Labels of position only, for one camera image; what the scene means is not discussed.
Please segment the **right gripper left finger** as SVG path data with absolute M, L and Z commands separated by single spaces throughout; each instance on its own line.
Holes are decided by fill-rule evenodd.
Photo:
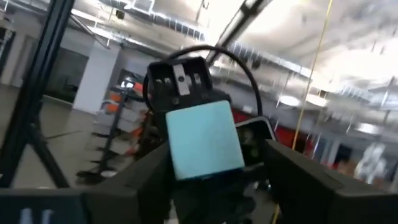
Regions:
M 112 178 L 86 190 L 90 224 L 164 224 L 169 216 L 172 172 L 162 144 Z

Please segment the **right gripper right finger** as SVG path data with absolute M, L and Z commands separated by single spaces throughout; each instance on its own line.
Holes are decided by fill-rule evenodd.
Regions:
M 283 224 L 398 224 L 398 194 L 331 170 L 273 140 L 264 165 Z

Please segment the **teal cube block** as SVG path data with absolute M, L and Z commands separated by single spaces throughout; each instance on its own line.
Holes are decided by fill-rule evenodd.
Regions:
M 171 111 L 165 119 L 177 180 L 204 177 L 245 166 L 228 101 Z

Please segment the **black shelf rack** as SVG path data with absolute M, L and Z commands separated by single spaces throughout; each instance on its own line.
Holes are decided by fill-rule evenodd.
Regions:
M 110 88 L 93 122 L 88 161 L 76 173 L 79 182 L 97 184 L 118 172 L 137 146 L 146 112 L 141 83 L 126 77 Z

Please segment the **white building pillar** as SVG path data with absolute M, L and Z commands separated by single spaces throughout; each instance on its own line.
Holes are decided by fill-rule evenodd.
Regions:
M 121 48 L 94 43 L 73 102 L 73 109 L 95 114 L 107 92 Z

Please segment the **grey ceiling pipe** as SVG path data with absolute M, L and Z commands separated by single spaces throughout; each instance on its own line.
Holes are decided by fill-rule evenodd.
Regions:
M 248 60 L 258 62 L 267 60 L 267 54 L 239 43 L 238 39 L 272 1 L 244 0 L 221 33 L 216 34 L 214 31 L 208 30 L 205 36 L 206 43 L 228 49 L 236 56 Z

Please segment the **black vertical stand pole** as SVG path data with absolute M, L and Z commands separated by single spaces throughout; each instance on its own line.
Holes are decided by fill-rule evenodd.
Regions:
M 34 58 L 18 94 L 11 121 L 0 148 L 0 188 L 11 187 L 27 145 L 30 145 L 58 188 L 68 180 L 51 154 L 40 125 L 42 97 L 75 0 L 51 0 Z

